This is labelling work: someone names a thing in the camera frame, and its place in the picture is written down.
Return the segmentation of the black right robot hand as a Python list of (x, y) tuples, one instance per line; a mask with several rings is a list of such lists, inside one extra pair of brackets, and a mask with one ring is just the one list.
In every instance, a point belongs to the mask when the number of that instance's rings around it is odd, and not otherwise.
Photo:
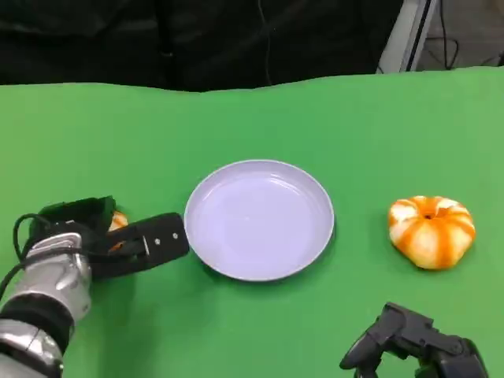
[(416, 358), (415, 377), (488, 377), (476, 344), (458, 335), (446, 335), (433, 319), (392, 302), (346, 352), (339, 367), (355, 377), (377, 377), (385, 353), (406, 360)]

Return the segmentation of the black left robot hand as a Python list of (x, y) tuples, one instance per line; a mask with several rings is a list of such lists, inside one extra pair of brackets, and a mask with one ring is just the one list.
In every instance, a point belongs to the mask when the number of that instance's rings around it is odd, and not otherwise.
[(80, 234), (83, 250), (89, 253), (93, 280), (106, 280), (146, 271), (188, 254), (189, 244), (182, 217), (163, 213), (113, 228), (118, 216), (111, 196), (85, 198), (47, 206), (31, 223), (29, 235), (39, 241), (63, 232)]

